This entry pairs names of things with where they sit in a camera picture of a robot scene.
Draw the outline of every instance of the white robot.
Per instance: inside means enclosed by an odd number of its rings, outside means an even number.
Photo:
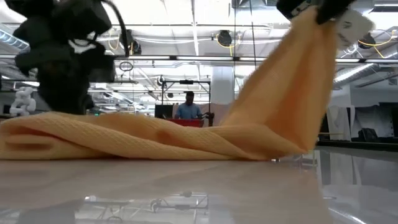
[[[30,112],[36,110],[36,101],[32,99],[31,94],[33,89],[31,87],[20,87],[15,94],[15,101],[10,108],[11,116],[27,116]]]

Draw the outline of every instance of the man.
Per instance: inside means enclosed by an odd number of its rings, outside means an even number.
[[[178,106],[175,119],[201,119],[199,106],[193,103],[194,94],[188,91],[185,96],[185,103]]]

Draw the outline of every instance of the orange towel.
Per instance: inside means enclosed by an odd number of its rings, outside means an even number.
[[[220,126],[187,128],[128,114],[45,113],[0,125],[0,159],[252,159],[306,153],[315,144],[335,72],[332,22],[298,16],[251,75]]]

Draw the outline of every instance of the spotlight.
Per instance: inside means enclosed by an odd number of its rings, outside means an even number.
[[[362,49],[370,49],[372,46],[362,44],[361,42],[366,44],[376,44],[376,41],[371,36],[371,33],[366,34],[361,40],[358,41],[358,47]]]
[[[229,30],[221,30],[218,34],[218,43],[224,47],[229,47],[232,43],[232,37],[229,34]]]
[[[119,41],[120,43],[122,42],[122,35],[119,36]],[[132,30],[127,30],[127,44],[133,55],[140,55],[142,53],[141,45],[132,36]]]

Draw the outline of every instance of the glossy table surface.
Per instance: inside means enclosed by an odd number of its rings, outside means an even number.
[[[398,223],[398,153],[0,162],[0,224]]]

